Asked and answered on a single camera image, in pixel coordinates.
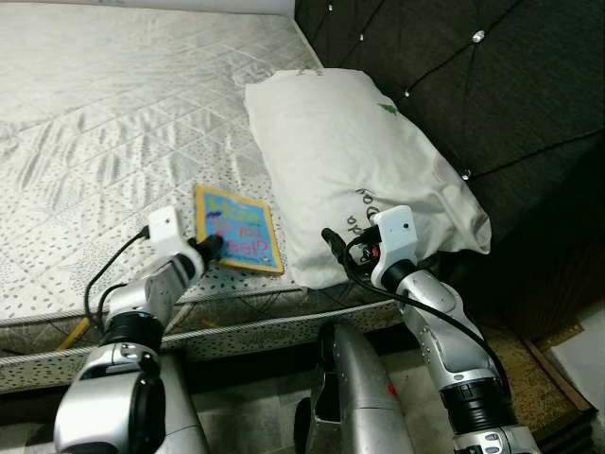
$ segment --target headboard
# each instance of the headboard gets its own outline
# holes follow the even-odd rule
[[[464,285],[528,280],[605,225],[603,9],[603,0],[297,1],[322,63],[370,75],[490,215],[493,254],[463,273],[473,276]]]

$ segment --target pillow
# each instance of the pillow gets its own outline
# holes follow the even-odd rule
[[[278,71],[246,86],[246,108],[300,286],[347,280],[321,229],[349,242],[370,226],[368,215],[400,204],[412,209],[419,260],[489,252],[490,221],[466,183],[364,73]]]

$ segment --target yellow book border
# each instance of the yellow book border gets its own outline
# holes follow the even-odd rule
[[[248,205],[255,205],[259,208],[263,209],[265,213],[265,221],[267,222],[268,234],[271,237],[271,249],[273,250],[273,261],[277,264],[276,268],[273,267],[265,267],[263,265],[251,265],[249,263],[238,262],[237,260],[232,260],[231,258],[221,258],[218,263],[221,265],[229,265],[231,267],[237,268],[245,268],[247,270],[255,270],[255,271],[267,271],[273,272],[276,274],[281,274],[284,272],[284,265],[282,264],[282,257],[280,257],[280,250],[277,247],[277,238],[275,237],[275,229],[273,228],[273,218],[271,217],[271,212],[269,210],[268,205],[263,201],[255,201],[253,199],[248,199],[247,197],[238,196],[232,192],[223,191],[221,189],[215,189],[210,186],[204,186],[203,184],[196,184],[196,221],[198,225],[198,241],[202,241],[206,234],[206,225],[205,225],[205,213],[206,206],[204,203],[204,198],[202,195],[204,193],[207,194],[216,194],[221,197],[225,197],[228,199],[232,199],[234,201],[239,201],[242,203],[246,203]]]

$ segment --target tile floor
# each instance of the tile floor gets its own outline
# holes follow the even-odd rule
[[[416,454],[453,451],[447,413],[416,350],[382,357],[399,393]],[[312,373],[282,376],[193,395],[213,454],[294,454],[298,402],[309,395]],[[39,431],[40,442],[25,446]],[[0,454],[50,454],[51,427],[0,427]]]

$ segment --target picture book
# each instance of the picture book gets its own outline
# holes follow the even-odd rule
[[[198,241],[216,234],[225,238],[220,265],[282,273],[268,205],[219,189],[196,185]]]

